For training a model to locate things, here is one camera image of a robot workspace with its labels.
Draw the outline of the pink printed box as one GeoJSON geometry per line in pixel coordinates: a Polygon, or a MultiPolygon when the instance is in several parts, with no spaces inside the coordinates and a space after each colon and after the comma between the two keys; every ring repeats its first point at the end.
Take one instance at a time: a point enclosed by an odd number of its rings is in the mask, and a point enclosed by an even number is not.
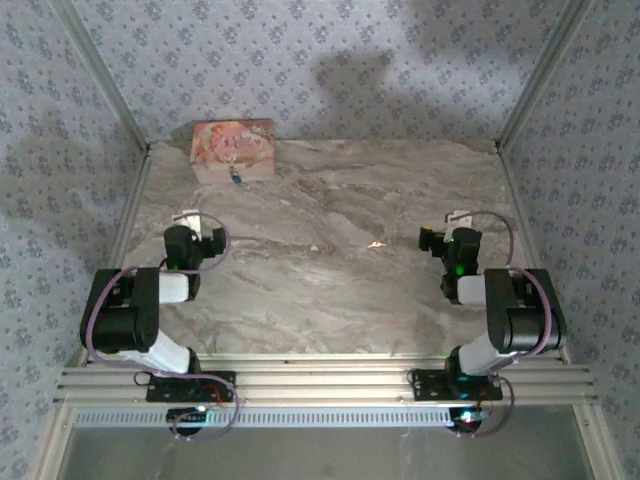
{"type": "Polygon", "coordinates": [[[275,176],[275,123],[271,119],[200,122],[194,126],[190,166],[202,185],[234,184],[229,167],[243,179],[275,176]]]}

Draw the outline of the left black controller board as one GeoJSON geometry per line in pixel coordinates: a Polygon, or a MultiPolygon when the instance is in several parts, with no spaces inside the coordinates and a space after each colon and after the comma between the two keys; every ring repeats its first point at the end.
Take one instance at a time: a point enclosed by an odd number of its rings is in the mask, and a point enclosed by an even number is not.
{"type": "Polygon", "coordinates": [[[176,438],[189,438],[199,433],[206,419],[204,406],[169,409],[165,416],[169,430],[176,438]]]}

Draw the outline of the aluminium side rail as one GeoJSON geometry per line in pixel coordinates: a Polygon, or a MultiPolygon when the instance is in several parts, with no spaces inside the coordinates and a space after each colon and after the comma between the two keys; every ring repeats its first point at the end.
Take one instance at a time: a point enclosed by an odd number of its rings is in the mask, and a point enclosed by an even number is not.
{"type": "Polygon", "coordinates": [[[151,145],[148,144],[140,166],[133,177],[131,189],[124,205],[116,236],[107,261],[108,267],[122,267],[128,252],[129,241],[135,225],[141,196],[150,169],[151,145]]]}
{"type": "Polygon", "coordinates": [[[533,230],[527,217],[527,211],[520,195],[518,184],[512,168],[500,149],[497,149],[498,157],[502,167],[505,188],[508,193],[513,216],[519,231],[519,238],[522,245],[524,258],[530,267],[542,268],[543,262],[537,248],[533,230]]]}

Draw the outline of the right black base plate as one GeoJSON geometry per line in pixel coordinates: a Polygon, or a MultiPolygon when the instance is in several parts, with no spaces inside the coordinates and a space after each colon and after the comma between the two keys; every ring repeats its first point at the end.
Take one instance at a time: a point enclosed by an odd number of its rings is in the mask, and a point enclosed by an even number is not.
{"type": "Polygon", "coordinates": [[[486,376],[466,376],[445,370],[412,369],[407,376],[415,401],[502,400],[500,386],[486,376]]]}

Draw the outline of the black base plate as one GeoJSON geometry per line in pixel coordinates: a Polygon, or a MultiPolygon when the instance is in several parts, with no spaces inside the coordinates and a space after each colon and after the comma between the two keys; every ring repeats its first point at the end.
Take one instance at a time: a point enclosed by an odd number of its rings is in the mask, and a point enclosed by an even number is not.
{"type": "Polygon", "coordinates": [[[210,379],[216,376],[236,385],[234,371],[205,371],[196,379],[151,376],[147,383],[146,401],[150,403],[231,403],[233,392],[223,383],[210,379]]]}
{"type": "Polygon", "coordinates": [[[445,370],[412,369],[407,376],[415,401],[502,400],[500,386],[486,376],[466,376],[445,370]]]}

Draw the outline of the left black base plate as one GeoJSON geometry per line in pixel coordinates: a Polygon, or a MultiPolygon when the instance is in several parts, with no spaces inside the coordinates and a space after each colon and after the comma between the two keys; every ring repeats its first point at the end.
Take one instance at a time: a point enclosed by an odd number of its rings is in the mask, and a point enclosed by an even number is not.
{"type": "Polygon", "coordinates": [[[150,403],[231,403],[233,392],[223,383],[210,379],[216,376],[236,385],[234,371],[205,371],[196,379],[151,376],[147,383],[146,401],[150,403]]]}

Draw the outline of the aluminium front rail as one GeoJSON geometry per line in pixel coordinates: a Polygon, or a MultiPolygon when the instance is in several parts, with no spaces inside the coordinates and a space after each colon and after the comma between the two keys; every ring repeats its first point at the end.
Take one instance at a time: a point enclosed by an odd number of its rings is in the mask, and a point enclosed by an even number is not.
{"type": "MultiPolygon", "coordinates": [[[[407,406],[412,369],[441,369],[441,356],[419,354],[204,354],[203,369],[236,373],[236,387],[248,407],[407,406]]],[[[503,369],[516,403],[596,404],[599,397],[585,365],[558,353],[523,359],[503,369]]],[[[54,393],[57,404],[77,407],[140,406],[146,390],[133,372],[95,362],[63,370],[54,393]]]]}

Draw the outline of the aluminium corner post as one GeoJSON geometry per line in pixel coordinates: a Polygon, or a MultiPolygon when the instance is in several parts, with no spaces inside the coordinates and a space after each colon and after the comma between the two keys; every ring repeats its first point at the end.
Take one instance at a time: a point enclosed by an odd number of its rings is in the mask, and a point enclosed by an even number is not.
{"type": "Polygon", "coordinates": [[[70,37],[78,53],[82,57],[94,82],[99,87],[110,109],[118,119],[129,139],[142,151],[146,152],[146,141],[134,115],[124,97],[120,93],[113,75],[110,73],[89,30],[85,27],[72,0],[47,0],[64,30],[70,37]]]}
{"type": "Polygon", "coordinates": [[[517,140],[573,38],[595,3],[596,0],[566,0],[518,100],[496,139],[496,150],[500,156],[506,155],[517,140]]]}

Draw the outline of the aluminium frame leg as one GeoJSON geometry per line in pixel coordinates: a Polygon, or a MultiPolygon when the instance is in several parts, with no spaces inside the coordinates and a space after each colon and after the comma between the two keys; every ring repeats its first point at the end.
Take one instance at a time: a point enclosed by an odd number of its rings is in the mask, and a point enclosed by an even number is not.
{"type": "Polygon", "coordinates": [[[75,408],[55,406],[47,416],[32,480],[57,480],[74,428],[75,408]]]}
{"type": "Polygon", "coordinates": [[[595,480],[626,480],[600,405],[574,406],[581,438],[595,480]]]}

